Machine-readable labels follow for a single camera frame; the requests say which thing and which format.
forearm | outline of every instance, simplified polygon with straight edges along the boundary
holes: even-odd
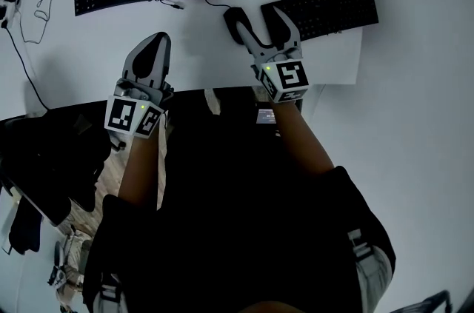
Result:
[[[305,172],[320,175],[334,168],[293,102],[272,104],[272,108],[284,145]]]
[[[136,206],[156,209],[158,197],[158,127],[149,139],[134,138],[118,196]]]

white desk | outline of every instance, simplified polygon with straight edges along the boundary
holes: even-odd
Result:
[[[175,90],[255,85],[251,55],[224,22],[224,7],[204,0],[176,0],[185,10],[157,1],[126,4],[74,16],[74,0],[53,0],[41,44],[24,44],[18,22],[11,28],[19,51],[46,105],[63,107],[104,100],[113,93],[127,54],[144,38],[164,31],[172,41],[170,74]],[[260,6],[277,0],[211,0],[243,7],[263,42],[269,42]],[[38,0],[22,0],[26,39],[38,39],[44,22],[33,16]],[[354,84],[362,28],[302,42],[313,84]],[[38,110],[7,33],[0,32],[0,119]]]

white marker cube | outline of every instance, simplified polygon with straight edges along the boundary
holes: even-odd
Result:
[[[299,60],[264,63],[258,79],[276,103],[299,100],[310,88]]]
[[[109,96],[105,129],[134,137],[149,138],[162,113],[162,109],[149,101]]]

black office chair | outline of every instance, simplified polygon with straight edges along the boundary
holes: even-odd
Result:
[[[20,254],[39,250],[42,216],[57,226],[69,215],[71,200],[86,212],[95,208],[95,184],[111,143],[104,129],[105,103],[87,106],[50,110],[0,127],[0,180],[22,195],[9,236]]]

skin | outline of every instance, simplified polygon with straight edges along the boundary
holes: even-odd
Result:
[[[287,151],[303,172],[321,175],[334,168],[333,162],[293,102],[272,104],[280,136]],[[149,139],[134,138],[118,196],[143,209],[156,210],[158,194],[158,125]],[[241,313],[297,313],[287,304],[264,301]]]

